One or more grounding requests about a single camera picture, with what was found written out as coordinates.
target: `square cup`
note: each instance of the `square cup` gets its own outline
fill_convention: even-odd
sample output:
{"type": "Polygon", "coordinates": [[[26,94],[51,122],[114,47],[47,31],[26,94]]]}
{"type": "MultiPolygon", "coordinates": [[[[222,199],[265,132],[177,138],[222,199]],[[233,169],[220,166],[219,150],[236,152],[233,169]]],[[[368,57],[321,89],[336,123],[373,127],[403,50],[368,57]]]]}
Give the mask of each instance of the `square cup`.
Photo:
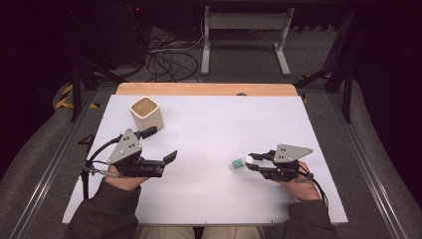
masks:
{"type": "Polygon", "coordinates": [[[138,130],[146,130],[152,126],[160,130],[164,126],[159,105],[149,97],[141,98],[133,103],[130,113],[138,130]]]}

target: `white paper sheet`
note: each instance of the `white paper sheet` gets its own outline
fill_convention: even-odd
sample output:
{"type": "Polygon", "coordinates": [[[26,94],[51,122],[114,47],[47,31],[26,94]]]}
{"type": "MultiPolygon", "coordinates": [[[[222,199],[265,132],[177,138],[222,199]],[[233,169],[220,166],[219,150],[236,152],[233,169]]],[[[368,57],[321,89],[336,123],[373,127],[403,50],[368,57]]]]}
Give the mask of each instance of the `white paper sheet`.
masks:
{"type": "MultiPolygon", "coordinates": [[[[111,96],[88,158],[102,145],[137,130],[129,107],[142,96],[111,96]]],[[[248,153],[276,149],[278,143],[310,147],[305,161],[329,200],[331,222],[347,222],[330,172],[300,97],[150,96],[160,107],[164,128],[141,140],[142,156],[161,160],[178,150],[162,178],[142,184],[136,216],[147,225],[272,224],[289,218],[297,200],[280,184],[229,162],[248,153]]],[[[109,146],[96,159],[106,161],[109,146]]],[[[90,177],[90,195],[102,176],[90,177]]],[[[75,186],[63,222],[69,223],[83,200],[75,186]]]]}

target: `person's lap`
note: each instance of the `person's lap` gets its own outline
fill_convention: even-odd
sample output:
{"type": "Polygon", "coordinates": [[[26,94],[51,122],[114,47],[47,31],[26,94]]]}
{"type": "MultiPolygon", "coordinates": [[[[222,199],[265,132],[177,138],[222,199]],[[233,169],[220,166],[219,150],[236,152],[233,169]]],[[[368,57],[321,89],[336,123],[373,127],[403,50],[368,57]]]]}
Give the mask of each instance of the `person's lap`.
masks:
{"type": "MultiPolygon", "coordinates": [[[[141,227],[139,239],[195,239],[192,227],[141,227]]],[[[264,239],[262,227],[205,227],[202,239],[264,239]]]]}

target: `hand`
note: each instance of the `hand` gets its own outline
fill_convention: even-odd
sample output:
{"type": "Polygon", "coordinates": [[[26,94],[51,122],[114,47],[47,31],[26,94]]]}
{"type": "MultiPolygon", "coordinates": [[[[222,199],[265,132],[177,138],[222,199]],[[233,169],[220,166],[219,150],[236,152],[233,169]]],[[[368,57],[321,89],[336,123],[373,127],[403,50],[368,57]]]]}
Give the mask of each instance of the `hand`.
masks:
{"type": "MultiPolygon", "coordinates": [[[[299,161],[299,171],[304,172],[304,169],[309,172],[308,166],[306,163],[299,161]]],[[[297,182],[297,180],[305,179],[303,175],[298,175],[297,179],[293,179],[290,182],[285,181],[277,181],[283,185],[285,185],[291,194],[295,196],[299,201],[308,201],[308,200],[316,200],[320,199],[319,193],[317,192],[317,188],[312,181],[310,182],[297,182]]]]}
{"type": "MultiPolygon", "coordinates": [[[[115,166],[110,165],[108,167],[108,171],[119,174],[117,168],[115,166]]],[[[142,182],[148,180],[149,177],[121,177],[121,178],[115,178],[106,176],[105,182],[108,184],[111,184],[115,187],[118,187],[123,190],[134,190],[137,186],[139,186],[142,182]]]]}

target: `dark sleeve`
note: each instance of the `dark sleeve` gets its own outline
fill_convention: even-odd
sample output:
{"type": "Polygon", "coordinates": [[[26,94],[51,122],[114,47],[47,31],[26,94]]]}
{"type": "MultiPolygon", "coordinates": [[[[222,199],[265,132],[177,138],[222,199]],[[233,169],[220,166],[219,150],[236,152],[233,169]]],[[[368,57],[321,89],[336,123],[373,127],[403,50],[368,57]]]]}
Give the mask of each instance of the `dark sleeve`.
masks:
{"type": "Polygon", "coordinates": [[[303,201],[289,206],[290,219],[285,223],[286,239],[323,238],[339,236],[329,220],[328,210],[322,200],[303,201]]]}
{"type": "Polygon", "coordinates": [[[134,211],[139,194],[140,187],[127,191],[103,180],[96,195],[78,207],[64,238],[132,239],[137,228],[134,211]]]}

